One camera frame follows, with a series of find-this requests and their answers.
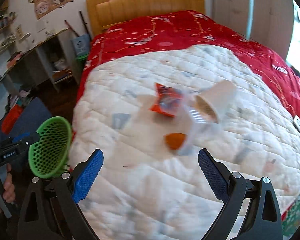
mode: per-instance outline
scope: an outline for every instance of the bed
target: bed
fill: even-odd
[[[87,7],[96,37],[69,164],[96,148],[104,153],[79,203],[100,239],[201,239],[223,205],[197,163],[202,148],[248,179],[268,176],[283,213],[300,191],[300,133],[292,124],[300,116],[300,80],[284,61],[205,16],[204,0],[87,0]],[[171,153],[163,141],[171,120],[149,111],[154,83],[200,93],[223,79],[240,96],[221,129],[198,135],[186,156]]]

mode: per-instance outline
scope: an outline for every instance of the wooden headboard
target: wooden headboard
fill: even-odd
[[[205,13],[204,0],[87,0],[87,8],[93,35],[140,16],[181,10]]]

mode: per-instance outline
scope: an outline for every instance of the red floral bedding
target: red floral bedding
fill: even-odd
[[[152,51],[186,49],[195,44],[217,45],[232,50],[255,74],[262,77],[292,116],[300,117],[300,78],[284,60],[273,50],[247,41],[238,33],[195,11],[140,17],[97,35],[82,74],[78,100],[89,73],[100,64]]]

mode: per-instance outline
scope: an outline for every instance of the green basket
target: green basket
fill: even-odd
[[[42,179],[58,177],[65,171],[71,143],[71,125],[60,116],[46,120],[37,129],[41,138],[29,148],[29,165]]]

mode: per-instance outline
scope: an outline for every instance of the wooden floor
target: wooden floor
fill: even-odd
[[[38,86],[34,92],[49,109],[52,116],[62,116],[72,123],[73,109],[76,104],[78,85],[74,79],[58,84],[60,92],[57,92],[48,80]]]

